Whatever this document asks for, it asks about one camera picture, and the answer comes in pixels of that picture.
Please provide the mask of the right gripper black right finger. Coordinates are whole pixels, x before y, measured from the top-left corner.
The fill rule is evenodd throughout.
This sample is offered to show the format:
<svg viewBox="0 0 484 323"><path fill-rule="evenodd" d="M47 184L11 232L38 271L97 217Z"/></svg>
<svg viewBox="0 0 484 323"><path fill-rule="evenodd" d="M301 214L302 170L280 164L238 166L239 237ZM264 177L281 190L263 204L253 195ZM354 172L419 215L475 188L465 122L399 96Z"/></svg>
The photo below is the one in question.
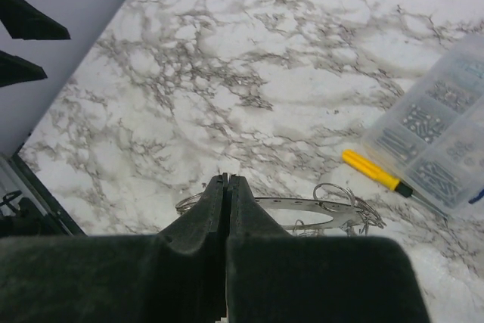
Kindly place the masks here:
<svg viewBox="0 0 484 323"><path fill-rule="evenodd" d="M232 176L226 300L231 322L427 322L411 262L380 237L294 237Z"/></svg>

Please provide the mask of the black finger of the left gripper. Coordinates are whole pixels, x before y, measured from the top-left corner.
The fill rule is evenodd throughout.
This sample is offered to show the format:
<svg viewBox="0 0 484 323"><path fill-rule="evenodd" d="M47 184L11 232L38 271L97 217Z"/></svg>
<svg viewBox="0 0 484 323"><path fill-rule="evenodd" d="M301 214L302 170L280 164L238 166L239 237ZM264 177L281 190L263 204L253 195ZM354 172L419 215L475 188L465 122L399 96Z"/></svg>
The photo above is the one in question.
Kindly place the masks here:
<svg viewBox="0 0 484 323"><path fill-rule="evenodd" d="M1 87L47 78L42 67L3 51L0 54Z"/></svg>
<svg viewBox="0 0 484 323"><path fill-rule="evenodd" d="M25 0L1 0L1 22L12 39L68 40L68 29Z"/></svg>

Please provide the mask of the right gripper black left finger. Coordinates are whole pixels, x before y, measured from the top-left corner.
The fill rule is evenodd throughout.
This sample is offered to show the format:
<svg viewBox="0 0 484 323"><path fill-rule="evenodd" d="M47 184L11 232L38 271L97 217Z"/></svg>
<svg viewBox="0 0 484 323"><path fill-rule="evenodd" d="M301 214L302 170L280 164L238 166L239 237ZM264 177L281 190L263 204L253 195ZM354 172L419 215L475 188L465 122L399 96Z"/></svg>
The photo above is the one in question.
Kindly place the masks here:
<svg viewBox="0 0 484 323"><path fill-rule="evenodd" d="M227 175L158 234L1 241L3 322L214 322L226 314Z"/></svg>

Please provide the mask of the perforated metal ring disc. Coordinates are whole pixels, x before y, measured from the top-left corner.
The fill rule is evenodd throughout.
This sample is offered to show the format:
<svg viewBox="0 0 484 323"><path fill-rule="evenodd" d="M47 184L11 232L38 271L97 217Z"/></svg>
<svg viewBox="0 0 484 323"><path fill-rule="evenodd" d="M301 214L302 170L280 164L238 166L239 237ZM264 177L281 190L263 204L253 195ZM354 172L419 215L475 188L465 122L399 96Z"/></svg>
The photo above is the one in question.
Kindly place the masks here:
<svg viewBox="0 0 484 323"><path fill-rule="evenodd" d="M340 196L348 201L256 197L255 202L272 217L282 216L278 224L294 236L322 236L327 230L341 230L354 237L368 235L371 227L386 227L380 214L350 190Z"/></svg>

